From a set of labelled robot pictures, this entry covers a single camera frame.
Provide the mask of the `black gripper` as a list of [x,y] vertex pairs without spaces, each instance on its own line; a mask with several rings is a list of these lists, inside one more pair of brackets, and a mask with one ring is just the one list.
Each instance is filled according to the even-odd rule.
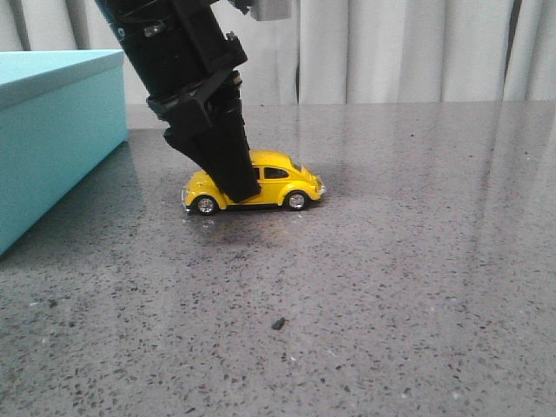
[[169,123],[167,143],[190,158],[233,202],[261,193],[244,131],[239,38],[223,33],[210,1],[99,1],[148,106]]

